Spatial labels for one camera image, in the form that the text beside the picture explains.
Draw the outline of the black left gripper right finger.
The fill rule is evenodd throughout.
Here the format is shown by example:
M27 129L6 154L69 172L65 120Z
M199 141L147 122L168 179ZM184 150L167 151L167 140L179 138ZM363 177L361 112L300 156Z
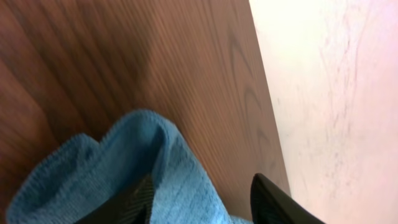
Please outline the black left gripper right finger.
M255 224L324 224L261 173L253 177L250 204Z

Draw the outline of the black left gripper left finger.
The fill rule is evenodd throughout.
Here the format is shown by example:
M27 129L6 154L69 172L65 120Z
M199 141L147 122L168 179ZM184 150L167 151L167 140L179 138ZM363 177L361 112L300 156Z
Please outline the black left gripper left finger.
M76 224L148 224L154 201L152 177L120 191Z

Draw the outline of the blue microfiber cloth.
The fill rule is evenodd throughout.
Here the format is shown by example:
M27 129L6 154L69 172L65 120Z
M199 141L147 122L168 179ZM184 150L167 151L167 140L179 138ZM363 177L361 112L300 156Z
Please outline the blue microfiber cloth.
M151 223L241 223L230 215L177 127L139 110L101 141L79 134L29 174L6 210L8 223L74 223L149 175Z

